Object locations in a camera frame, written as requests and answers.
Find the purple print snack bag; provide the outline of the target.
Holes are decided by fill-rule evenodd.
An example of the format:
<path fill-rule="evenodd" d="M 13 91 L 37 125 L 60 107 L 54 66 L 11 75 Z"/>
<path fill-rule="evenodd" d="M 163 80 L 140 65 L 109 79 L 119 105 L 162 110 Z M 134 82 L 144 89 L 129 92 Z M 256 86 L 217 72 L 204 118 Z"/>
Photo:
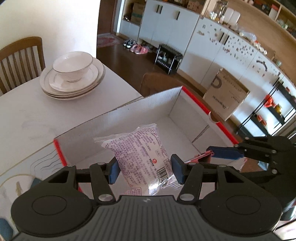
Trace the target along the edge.
<path fill-rule="evenodd" d="M 126 195 L 153 196 L 169 186 L 177 186 L 157 124 L 139 126 L 130 133 L 94 138 L 94 141 L 114 153 L 129 185 Z"/>

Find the red cardboard box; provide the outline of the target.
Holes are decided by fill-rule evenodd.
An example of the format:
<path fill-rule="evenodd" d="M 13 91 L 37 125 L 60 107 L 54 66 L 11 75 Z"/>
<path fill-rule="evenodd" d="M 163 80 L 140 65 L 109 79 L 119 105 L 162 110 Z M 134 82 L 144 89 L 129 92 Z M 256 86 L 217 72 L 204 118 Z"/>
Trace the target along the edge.
<path fill-rule="evenodd" d="M 115 197 L 177 196 L 182 187 L 171 170 L 173 154 L 187 162 L 210 146 L 235 144 L 236 138 L 184 87 L 97 116 L 54 140 L 62 163 L 77 169 L 124 154 L 120 174 L 111 184 Z"/>

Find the black metal rack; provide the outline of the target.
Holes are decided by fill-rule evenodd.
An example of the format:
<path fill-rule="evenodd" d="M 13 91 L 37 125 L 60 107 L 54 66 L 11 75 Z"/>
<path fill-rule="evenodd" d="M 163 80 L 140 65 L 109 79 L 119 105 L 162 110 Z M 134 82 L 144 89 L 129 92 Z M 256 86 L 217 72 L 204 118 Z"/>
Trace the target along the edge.
<path fill-rule="evenodd" d="M 260 104 L 238 126 L 241 138 L 275 136 L 295 117 L 295 94 L 278 78 Z"/>

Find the brown cardboard box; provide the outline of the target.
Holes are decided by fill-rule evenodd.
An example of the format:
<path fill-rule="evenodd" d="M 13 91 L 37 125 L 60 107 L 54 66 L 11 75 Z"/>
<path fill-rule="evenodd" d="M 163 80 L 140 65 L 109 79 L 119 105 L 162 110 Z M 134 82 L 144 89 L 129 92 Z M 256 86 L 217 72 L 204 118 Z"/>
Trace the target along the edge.
<path fill-rule="evenodd" d="M 221 68 L 208 87 L 204 101 L 224 121 L 238 109 L 250 91 L 227 70 Z"/>

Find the stacked white plates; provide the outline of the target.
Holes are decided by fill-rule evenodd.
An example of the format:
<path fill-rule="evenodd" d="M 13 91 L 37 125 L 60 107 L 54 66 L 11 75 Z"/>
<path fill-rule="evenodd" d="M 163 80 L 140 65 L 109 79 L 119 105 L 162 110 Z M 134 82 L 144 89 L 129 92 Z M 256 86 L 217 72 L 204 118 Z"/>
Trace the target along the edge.
<path fill-rule="evenodd" d="M 105 67 L 98 60 L 93 63 L 85 73 L 75 82 L 69 82 L 60 77 L 53 68 L 46 67 L 40 76 L 40 85 L 43 92 L 54 99 L 71 100 L 76 99 L 94 90 L 105 75 Z"/>

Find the white ceramic bowl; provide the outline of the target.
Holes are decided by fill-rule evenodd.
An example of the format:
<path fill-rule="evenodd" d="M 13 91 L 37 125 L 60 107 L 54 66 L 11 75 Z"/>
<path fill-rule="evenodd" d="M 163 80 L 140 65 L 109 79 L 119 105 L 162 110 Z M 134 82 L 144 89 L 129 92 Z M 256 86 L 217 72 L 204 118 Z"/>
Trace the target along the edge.
<path fill-rule="evenodd" d="M 92 55 L 86 52 L 74 51 L 57 58 L 53 63 L 53 70 L 64 80 L 76 82 L 88 72 L 92 63 Z"/>

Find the black shoe rack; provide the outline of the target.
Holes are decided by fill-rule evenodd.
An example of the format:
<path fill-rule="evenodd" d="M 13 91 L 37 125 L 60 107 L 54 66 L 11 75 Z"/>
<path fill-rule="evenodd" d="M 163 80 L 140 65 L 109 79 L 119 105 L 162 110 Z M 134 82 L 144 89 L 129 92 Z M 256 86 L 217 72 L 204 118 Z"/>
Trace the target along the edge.
<path fill-rule="evenodd" d="M 183 59 L 183 54 L 166 44 L 160 44 L 157 50 L 155 64 L 160 66 L 167 75 L 176 73 Z"/>

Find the pink slippers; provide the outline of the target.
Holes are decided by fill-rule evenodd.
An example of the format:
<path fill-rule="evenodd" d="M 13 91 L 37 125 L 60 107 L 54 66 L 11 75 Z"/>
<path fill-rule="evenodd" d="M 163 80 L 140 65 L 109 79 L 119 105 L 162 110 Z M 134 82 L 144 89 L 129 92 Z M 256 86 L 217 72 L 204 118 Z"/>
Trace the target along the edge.
<path fill-rule="evenodd" d="M 130 48 L 130 51 L 137 55 L 143 55 L 149 52 L 149 48 L 142 45 L 135 44 Z"/>

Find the wooden dining chair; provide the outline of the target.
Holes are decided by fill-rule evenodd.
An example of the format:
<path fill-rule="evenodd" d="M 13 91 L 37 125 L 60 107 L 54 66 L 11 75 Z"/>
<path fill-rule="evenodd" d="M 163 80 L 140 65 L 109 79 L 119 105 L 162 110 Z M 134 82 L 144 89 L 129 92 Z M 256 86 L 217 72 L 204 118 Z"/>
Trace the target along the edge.
<path fill-rule="evenodd" d="M 43 41 L 32 36 L 1 49 L 1 95 L 40 76 L 46 67 Z"/>

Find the wall cabinet shelving unit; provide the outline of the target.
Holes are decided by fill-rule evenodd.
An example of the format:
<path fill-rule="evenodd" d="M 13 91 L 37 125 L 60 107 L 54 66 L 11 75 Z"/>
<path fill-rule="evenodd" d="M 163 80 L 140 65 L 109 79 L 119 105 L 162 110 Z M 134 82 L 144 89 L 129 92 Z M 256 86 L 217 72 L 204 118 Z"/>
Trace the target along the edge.
<path fill-rule="evenodd" d="M 120 34 L 154 47 L 166 44 L 183 54 L 180 75 L 207 89 L 224 68 L 250 91 L 231 115 L 240 125 L 260 104 L 278 78 L 295 94 L 295 86 L 255 46 L 223 25 L 163 1 L 135 1 L 136 20 L 119 18 Z M 295 117 L 277 135 L 295 136 Z"/>

